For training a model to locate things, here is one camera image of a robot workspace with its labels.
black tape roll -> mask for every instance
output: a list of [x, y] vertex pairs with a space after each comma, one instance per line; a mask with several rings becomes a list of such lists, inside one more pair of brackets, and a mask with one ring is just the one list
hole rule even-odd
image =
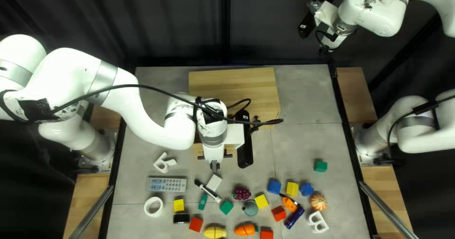
[[187, 224], [190, 223], [190, 214], [177, 213], [174, 214], [174, 224]]

white eraser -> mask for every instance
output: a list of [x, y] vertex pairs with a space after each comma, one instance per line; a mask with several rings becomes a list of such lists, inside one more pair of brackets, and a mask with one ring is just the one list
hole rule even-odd
[[216, 190], [218, 189], [218, 186], [220, 185], [222, 179], [220, 177], [218, 177], [217, 175], [213, 174], [212, 177], [210, 178], [210, 180], [208, 181], [206, 187], [210, 190], [212, 190], [213, 192], [216, 192]]

blue block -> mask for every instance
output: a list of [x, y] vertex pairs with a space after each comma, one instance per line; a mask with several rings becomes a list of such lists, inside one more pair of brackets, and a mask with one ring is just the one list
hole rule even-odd
[[314, 189], [311, 187], [311, 183], [306, 183], [300, 187], [300, 192], [302, 196], [309, 196], [314, 192]]
[[268, 186], [267, 186], [267, 191], [269, 191], [272, 194], [280, 194], [281, 191], [281, 183], [276, 181], [276, 180], [269, 180]]

remote control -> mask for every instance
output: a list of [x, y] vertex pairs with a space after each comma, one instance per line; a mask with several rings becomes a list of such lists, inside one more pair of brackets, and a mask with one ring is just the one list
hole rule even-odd
[[185, 192], [187, 179], [185, 178], [147, 178], [148, 191]]

blue cube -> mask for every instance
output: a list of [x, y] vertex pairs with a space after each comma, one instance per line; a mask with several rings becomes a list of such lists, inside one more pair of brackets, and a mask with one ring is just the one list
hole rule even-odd
[[269, 191], [272, 194], [280, 194], [281, 183], [273, 179], [269, 180], [267, 191]]

